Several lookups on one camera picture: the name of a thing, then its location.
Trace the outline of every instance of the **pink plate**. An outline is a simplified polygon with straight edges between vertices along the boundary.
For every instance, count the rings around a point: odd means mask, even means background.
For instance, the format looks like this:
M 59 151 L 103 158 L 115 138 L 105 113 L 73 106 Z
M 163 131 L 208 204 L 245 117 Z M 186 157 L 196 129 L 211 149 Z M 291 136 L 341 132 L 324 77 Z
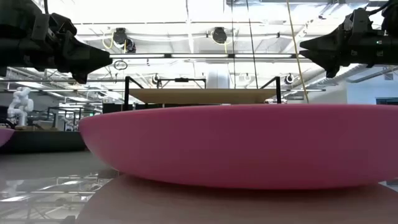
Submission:
M 13 129 L 0 128 L 0 147 L 10 140 L 12 134 L 14 134 Z
M 88 148 L 115 169 L 176 184 L 327 189 L 398 177 L 398 106 L 235 105 L 85 118 Z

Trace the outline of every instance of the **reflective floor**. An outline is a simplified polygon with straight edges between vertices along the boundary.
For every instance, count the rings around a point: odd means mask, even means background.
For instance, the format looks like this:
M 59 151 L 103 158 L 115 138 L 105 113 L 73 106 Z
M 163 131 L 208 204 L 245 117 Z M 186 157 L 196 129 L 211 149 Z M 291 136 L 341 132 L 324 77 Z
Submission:
M 223 190 L 122 175 L 89 152 L 0 156 L 2 223 L 398 223 L 380 184 L 318 191 Z

